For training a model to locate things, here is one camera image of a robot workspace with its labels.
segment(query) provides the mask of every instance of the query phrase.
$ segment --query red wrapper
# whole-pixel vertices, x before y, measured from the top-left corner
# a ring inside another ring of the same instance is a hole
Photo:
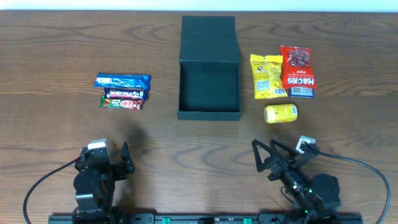
[[[126,100],[126,99],[105,99],[101,97],[99,107],[102,108],[127,108],[133,110],[141,110],[142,100]]]
[[[280,46],[280,51],[284,57],[282,86],[317,88],[310,66],[311,49]]]

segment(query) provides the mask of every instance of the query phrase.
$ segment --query snack bag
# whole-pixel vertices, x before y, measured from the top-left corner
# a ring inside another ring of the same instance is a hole
[[[310,67],[311,49],[280,46],[284,57],[284,88],[307,87],[317,88],[317,83]]]
[[[282,61],[281,55],[250,55],[255,99],[287,96],[280,80]]]

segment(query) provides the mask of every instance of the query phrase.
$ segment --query white label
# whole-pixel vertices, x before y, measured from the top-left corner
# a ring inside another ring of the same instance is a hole
[[[305,87],[293,87],[292,94],[293,95],[312,96],[312,89],[305,88]]]
[[[288,84],[304,84],[304,85],[314,85],[315,80],[313,78],[288,78]]]
[[[97,78],[98,83],[109,84],[112,82],[112,78]]]
[[[112,104],[118,105],[120,103],[120,100],[112,100]]]
[[[284,94],[286,94],[286,91],[285,91],[285,89],[276,88],[276,89],[274,89],[274,94],[275,95],[284,95]]]
[[[296,106],[292,106],[293,115],[297,115],[297,108]]]
[[[256,82],[257,91],[269,90],[269,80]]]

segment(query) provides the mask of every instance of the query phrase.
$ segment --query box lid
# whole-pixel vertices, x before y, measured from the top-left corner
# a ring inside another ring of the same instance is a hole
[[[233,16],[182,16],[180,61],[240,62]]]

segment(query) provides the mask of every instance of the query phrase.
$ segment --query open box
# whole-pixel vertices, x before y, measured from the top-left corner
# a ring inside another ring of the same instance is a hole
[[[237,121],[240,56],[235,18],[183,16],[178,119]]]

